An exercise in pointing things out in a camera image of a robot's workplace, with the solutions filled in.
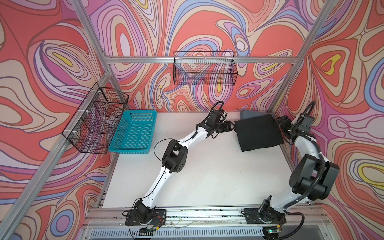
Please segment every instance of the white table surface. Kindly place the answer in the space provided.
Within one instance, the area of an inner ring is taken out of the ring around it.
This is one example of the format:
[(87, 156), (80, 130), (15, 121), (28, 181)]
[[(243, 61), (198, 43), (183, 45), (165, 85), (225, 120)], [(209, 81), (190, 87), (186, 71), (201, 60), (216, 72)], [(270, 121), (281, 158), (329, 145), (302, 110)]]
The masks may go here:
[[(165, 138), (181, 139), (207, 113), (159, 113), (149, 154), (120, 154), (103, 208), (132, 207), (157, 177), (161, 162), (153, 147)], [(228, 113), (226, 120), (239, 120)], [(169, 140), (156, 147), (159, 158)], [(185, 167), (160, 193), (158, 207), (261, 204), (288, 186), (291, 171), (279, 146), (241, 152), (234, 131), (199, 142), (188, 151)]]

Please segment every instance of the colorful swirl backdrop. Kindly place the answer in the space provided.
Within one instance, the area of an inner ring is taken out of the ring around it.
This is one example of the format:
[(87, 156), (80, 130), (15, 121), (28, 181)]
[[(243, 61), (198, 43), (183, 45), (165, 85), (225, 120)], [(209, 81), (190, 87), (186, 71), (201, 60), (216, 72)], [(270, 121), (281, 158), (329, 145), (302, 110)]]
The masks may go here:
[[(82, 0), (109, 56), (233, 50), (296, 56), (322, 0)], [(317, 100), (314, 133), (341, 173), (323, 201), (342, 239), (383, 239), (384, 3), (340, 0), (276, 110)], [(172, 64), (111, 65), (130, 108), (265, 110), (288, 64), (238, 64), (235, 86), (174, 86)], [(103, 73), (71, 0), (0, 0), (0, 220)], [(291, 150), (294, 162), (298, 156)], [(14, 239), (75, 238), (111, 155), (69, 148)]]
[[(236, 56), (296, 56), (322, 0), (95, 0), (86, 4), (108, 56), (173, 56), (232, 50)], [(235, 86), (175, 86), (173, 64), (111, 66), (131, 109), (266, 110), (288, 64), (238, 64)]]
[[(69, 1), (0, 1), (0, 221), (103, 72)], [(74, 238), (110, 160), (70, 147), (13, 239)]]
[[(312, 132), (340, 166), (317, 204), (341, 239), (384, 239), (384, 1), (341, 0), (277, 108), (296, 116), (316, 100)], [(300, 156), (286, 144), (294, 164)]]

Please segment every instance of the wall-mounted basket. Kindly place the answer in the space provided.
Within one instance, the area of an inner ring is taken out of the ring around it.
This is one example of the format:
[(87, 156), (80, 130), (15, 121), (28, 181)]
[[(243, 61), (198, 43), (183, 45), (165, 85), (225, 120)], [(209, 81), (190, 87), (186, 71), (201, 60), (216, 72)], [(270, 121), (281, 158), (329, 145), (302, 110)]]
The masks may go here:
[(62, 134), (79, 152), (106, 154), (128, 103), (128, 95), (98, 85), (97, 90), (91, 91), (96, 93), (80, 120), (73, 129), (64, 130)]
[(233, 51), (175, 51), (173, 55), (175, 85), (235, 85)]

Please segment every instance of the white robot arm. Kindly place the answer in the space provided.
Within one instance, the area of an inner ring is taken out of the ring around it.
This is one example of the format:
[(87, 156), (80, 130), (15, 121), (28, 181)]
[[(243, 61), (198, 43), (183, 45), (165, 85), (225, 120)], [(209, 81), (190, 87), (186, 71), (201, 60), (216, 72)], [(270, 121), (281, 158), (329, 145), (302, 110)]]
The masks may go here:
[(339, 166), (330, 162), (321, 152), (315, 136), (310, 133), (314, 117), (309, 114), (313, 110), (315, 101), (312, 101), (304, 113), (291, 121), (287, 116), (280, 117), (276, 124), (283, 135), (292, 139), (302, 157), (289, 179), (289, 186), (281, 193), (269, 196), (257, 209), (244, 209), (247, 223), (286, 223), (285, 214), (301, 215), (302, 220), (298, 227), (286, 236), (276, 238), (270, 236), (266, 239), (285, 239), (296, 233), (304, 223), (304, 214), (291, 213), (287, 210), (298, 203), (309, 200), (325, 199), (339, 173)]
[[(174, 141), (175, 141), (175, 144), (178, 142), (182, 147), (186, 147), (187, 149), (189, 149), (190, 147), (197, 144), (198, 142), (201, 142), (202, 140), (206, 139), (207, 136), (208, 136), (208, 132), (203, 127), (198, 127), (197, 131), (193, 131), (191, 134), (189, 134), (183, 139), (180, 139), (178, 141), (174, 140)], [(168, 169), (166, 166), (163, 166), (157, 178), (153, 182), (151, 188), (144, 195), (146, 197), (142, 199), (142, 203), (145, 206), (147, 206), (149, 209), (156, 207), (158, 194), (161, 192), (162, 188), (166, 185), (166, 183), (171, 179), (173, 175), (174, 174), (170, 172), (170, 169)]]
[[(218, 110), (214, 107), (221, 104)], [(162, 157), (162, 168), (152, 184), (151, 188), (144, 197), (134, 202), (133, 210), (129, 212), (129, 216), (140, 224), (147, 224), (154, 216), (154, 208), (158, 195), (162, 188), (174, 175), (174, 172), (180, 172), (185, 166), (188, 149), (196, 145), (198, 142), (213, 136), (214, 133), (222, 133), (232, 131), (234, 124), (231, 121), (225, 121), (227, 113), (222, 109), (223, 101), (215, 103), (208, 116), (199, 124), (196, 124), (196, 130), (180, 140), (172, 139)]]

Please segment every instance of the teal plastic basket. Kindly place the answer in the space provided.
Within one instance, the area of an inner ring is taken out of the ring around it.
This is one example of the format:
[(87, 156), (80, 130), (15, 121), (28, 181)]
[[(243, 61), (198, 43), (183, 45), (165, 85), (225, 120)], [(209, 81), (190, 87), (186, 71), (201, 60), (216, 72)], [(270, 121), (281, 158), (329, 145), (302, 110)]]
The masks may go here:
[(124, 111), (109, 151), (120, 154), (149, 153), (156, 117), (157, 112), (153, 110)]

